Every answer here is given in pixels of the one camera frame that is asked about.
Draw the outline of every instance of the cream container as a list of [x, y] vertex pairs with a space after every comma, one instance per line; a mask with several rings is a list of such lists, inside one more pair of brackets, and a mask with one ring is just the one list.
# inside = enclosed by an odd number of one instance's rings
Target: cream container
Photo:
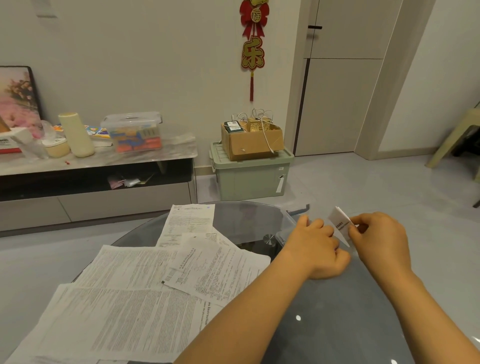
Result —
[[45, 147], [48, 155], [52, 158], [64, 157], [70, 153], [70, 147], [68, 146], [67, 139], [65, 138], [42, 140], [42, 144]]

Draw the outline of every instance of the picture frame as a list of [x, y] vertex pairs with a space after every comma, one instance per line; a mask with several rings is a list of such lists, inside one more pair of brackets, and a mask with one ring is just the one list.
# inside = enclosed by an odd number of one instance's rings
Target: picture frame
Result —
[[42, 136], [43, 112], [29, 66], [0, 66], [0, 117], [10, 128], [26, 127], [34, 138]]

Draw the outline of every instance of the white bottle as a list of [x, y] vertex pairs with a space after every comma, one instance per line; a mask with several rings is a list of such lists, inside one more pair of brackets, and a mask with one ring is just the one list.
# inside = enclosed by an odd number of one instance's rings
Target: white bottle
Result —
[[78, 113], [60, 114], [59, 120], [70, 150], [76, 157], [88, 157], [95, 153], [95, 147]]

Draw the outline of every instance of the person's left hand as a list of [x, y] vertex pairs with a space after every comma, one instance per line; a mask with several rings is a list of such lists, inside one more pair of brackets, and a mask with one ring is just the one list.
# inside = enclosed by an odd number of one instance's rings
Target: person's left hand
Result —
[[339, 276], [350, 263], [350, 254], [338, 247], [334, 229], [317, 219], [308, 225], [308, 216], [300, 217], [280, 255], [289, 257], [309, 279]]

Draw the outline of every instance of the plastic chair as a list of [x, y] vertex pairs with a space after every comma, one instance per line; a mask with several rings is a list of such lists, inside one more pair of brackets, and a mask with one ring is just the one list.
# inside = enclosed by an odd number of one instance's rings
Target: plastic chair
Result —
[[[459, 140], [462, 139], [471, 126], [480, 126], [480, 109], [470, 109], [467, 111], [460, 124], [458, 124], [445, 139], [443, 144], [440, 146], [440, 148], [438, 148], [433, 157], [425, 166], [428, 168], [435, 168], [440, 160], [453, 149]], [[475, 178], [475, 181], [480, 182], [480, 170]]]

